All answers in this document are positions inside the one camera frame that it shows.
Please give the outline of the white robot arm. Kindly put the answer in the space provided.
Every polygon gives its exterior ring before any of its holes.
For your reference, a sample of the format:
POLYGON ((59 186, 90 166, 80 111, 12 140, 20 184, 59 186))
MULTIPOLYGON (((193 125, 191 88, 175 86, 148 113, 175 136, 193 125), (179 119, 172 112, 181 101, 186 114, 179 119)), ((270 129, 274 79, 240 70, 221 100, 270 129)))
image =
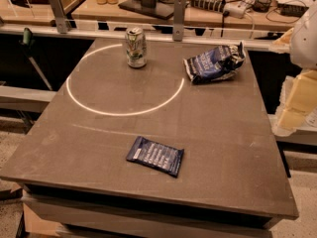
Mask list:
POLYGON ((296 130, 317 107, 317 2, 295 24, 290 39, 290 60, 302 68, 292 80, 277 126, 296 130))

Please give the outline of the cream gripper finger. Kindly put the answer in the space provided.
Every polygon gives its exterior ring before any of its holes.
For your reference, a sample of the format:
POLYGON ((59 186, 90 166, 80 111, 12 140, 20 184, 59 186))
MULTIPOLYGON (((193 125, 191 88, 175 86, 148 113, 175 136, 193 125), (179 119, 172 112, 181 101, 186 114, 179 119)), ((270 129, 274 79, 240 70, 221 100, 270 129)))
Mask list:
POLYGON ((303 69, 296 77, 287 76, 276 108, 276 130, 295 131, 317 107, 317 70, 303 69))

